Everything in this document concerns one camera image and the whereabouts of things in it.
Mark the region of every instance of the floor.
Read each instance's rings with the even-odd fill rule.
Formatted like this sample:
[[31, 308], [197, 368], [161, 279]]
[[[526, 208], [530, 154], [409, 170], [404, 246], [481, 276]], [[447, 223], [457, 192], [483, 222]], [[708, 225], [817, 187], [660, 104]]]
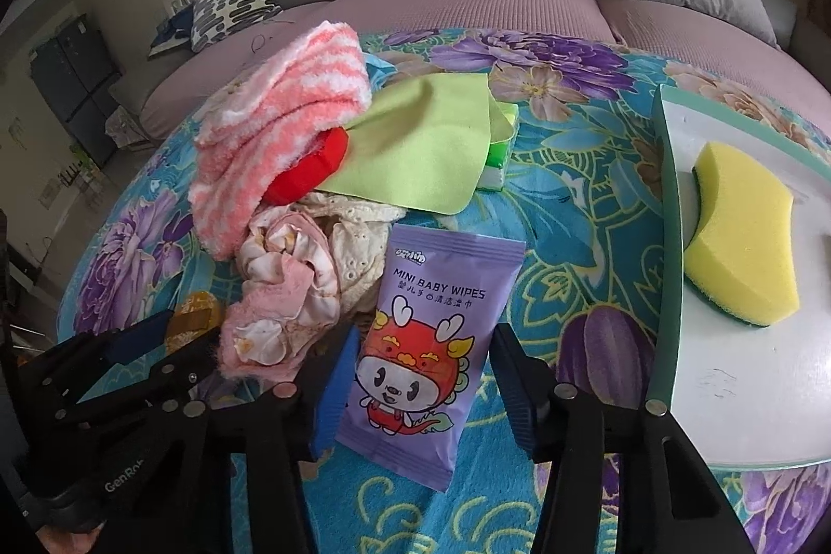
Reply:
[[[95, 195], [81, 194], [52, 239], [37, 284], [31, 292], [24, 292], [18, 314], [19, 324], [43, 333], [47, 343], [57, 340], [58, 304], [87, 243], [101, 228], [119, 195], [144, 167], [153, 151], [155, 149], [149, 148], [116, 152], [104, 168], [106, 180], [101, 191]], [[41, 342], [34, 341], [33, 345], [40, 347]]]

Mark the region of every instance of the dark blue cabinet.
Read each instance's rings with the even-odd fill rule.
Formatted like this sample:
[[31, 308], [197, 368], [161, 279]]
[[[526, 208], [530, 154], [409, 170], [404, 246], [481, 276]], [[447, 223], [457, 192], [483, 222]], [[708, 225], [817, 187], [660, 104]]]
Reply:
[[101, 32], [90, 27], [86, 16], [72, 20], [32, 50], [30, 65], [49, 108], [98, 167], [104, 167], [116, 149], [104, 124], [118, 106], [107, 88], [119, 73]]

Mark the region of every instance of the sponge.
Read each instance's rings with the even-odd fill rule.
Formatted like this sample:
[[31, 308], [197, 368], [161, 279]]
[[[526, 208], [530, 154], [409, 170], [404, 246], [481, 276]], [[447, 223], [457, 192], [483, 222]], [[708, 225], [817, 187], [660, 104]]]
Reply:
[[684, 272], [729, 315], [758, 326], [799, 309], [790, 246], [794, 199], [768, 168], [736, 148], [709, 142], [695, 161], [698, 228]]

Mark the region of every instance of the cartoon dragon character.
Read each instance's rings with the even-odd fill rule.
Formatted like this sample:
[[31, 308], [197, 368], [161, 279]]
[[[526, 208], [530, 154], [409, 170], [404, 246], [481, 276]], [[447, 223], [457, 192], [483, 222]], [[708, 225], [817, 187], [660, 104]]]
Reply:
[[[364, 342], [356, 379], [368, 397], [360, 401], [369, 424], [387, 434], [442, 432], [453, 427], [446, 413], [434, 413], [452, 403], [468, 385], [465, 373], [474, 338], [454, 339], [464, 316], [454, 315], [437, 328], [413, 320], [404, 296], [392, 300], [391, 318], [378, 310]], [[413, 413], [424, 413], [414, 420]]]

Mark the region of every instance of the pink striped towel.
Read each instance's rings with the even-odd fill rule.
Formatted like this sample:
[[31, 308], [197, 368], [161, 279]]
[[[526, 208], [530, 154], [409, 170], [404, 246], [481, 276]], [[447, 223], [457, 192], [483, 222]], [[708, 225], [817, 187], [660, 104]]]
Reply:
[[197, 174], [188, 193], [210, 255], [232, 257], [273, 179], [319, 132], [346, 124], [370, 103], [357, 34], [329, 22], [211, 95], [194, 139]]

